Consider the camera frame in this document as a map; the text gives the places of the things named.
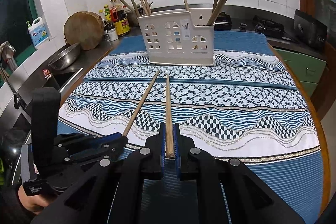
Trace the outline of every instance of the wooden table edge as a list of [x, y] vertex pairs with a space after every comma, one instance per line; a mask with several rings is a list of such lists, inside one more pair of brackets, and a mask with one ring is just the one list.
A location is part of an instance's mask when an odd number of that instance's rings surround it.
[[322, 192], [322, 202], [321, 202], [321, 209], [320, 209], [320, 215], [323, 213], [325, 208], [327, 207], [329, 203], [329, 197], [330, 197], [330, 187], [331, 187], [331, 178], [330, 178], [330, 162], [329, 162], [329, 153], [328, 153], [328, 146], [326, 137], [324, 135], [324, 131], [320, 122], [320, 119], [318, 118], [317, 112], [315, 110], [315, 107], [313, 106], [310, 97], [307, 95], [305, 90], [303, 89], [300, 81], [296, 77], [296, 75], [293, 73], [293, 71], [290, 69], [290, 67], [284, 62], [280, 54], [271, 46], [269, 45], [271, 51], [273, 54], [283, 63], [285, 68], [290, 73], [291, 77], [293, 78], [293, 81], [298, 88], [299, 92], [305, 99], [308, 109], [310, 111], [311, 117], [313, 119], [314, 125], [316, 127], [317, 136], [320, 143], [321, 148], [321, 154], [322, 154], [322, 162], [323, 162], [323, 192]]

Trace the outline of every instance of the white plastic basket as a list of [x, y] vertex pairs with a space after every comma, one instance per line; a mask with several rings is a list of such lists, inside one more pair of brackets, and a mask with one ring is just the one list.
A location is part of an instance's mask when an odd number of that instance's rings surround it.
[[214, 64], [212, 9], [167, 10], [139, 17], [150, 63], [189, 66]]

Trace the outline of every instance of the yellow container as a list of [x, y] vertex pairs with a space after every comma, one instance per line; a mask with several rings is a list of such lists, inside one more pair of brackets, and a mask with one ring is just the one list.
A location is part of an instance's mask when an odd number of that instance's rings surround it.
[[130, 31], [128, 19], [124, 18], [120, 21], [114, 23], [114, 26], [117, 30], [117, 35], [123, 35]]

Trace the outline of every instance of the detergent bottle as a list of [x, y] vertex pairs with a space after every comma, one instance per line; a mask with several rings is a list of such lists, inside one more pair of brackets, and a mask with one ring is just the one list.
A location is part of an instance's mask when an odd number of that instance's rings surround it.
[[38, 17], [33, 21], [33, 24], [30, 25], [29, 21], [26, 22], [28, 25], [28, 31], [33, 41], [35, 49], [45, 41], [49, 41], [49, 36], [47, 33], [47, 29], [41, 17]]

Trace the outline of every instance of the cabinet door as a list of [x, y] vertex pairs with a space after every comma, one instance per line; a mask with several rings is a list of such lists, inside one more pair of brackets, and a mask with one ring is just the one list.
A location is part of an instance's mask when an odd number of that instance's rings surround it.
[[276, 49], [300, 81], [318, 83], [326, 62], [296, 52]]
[[300, 83], [309, 97], [313, 94], [317, 86], [316, 83], [310, 83], [310, 82], [304, 82], [304, 81], [300, 81]]

